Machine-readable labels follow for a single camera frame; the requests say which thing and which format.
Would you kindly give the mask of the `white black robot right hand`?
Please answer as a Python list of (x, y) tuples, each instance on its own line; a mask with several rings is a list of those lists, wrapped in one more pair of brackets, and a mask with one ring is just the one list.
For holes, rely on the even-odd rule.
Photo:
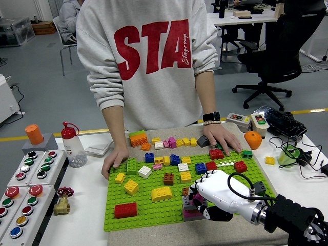
[(246, 221), (260, 224), (265, 207), (262, 198), (222, 170), (207, 171), (189, 187), (189, 199), (208, 220), (229, 221), (235, 213)]

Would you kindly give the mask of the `person's right hand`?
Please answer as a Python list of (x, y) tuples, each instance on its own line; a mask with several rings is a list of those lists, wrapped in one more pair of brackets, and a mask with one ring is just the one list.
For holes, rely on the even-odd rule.
[(111, 167), (117, 169), (120, 164), (129, 157), (129, 149), (126, 146), (115, 146), (113, 152), (104, 159), (101, 174), (108, 180)]

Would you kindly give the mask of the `person's left hand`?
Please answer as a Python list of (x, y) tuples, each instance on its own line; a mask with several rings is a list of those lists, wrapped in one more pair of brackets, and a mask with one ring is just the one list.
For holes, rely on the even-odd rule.
[(221, 144), (226, 155), (230, 155), (229, 146), (237, 153), (242, 151), (242, 147), (238, 138), (221, 124), (210, 124), (203, 128), (203, 134), (208, 138), (211, 145), (215, 146), (217, 142)]

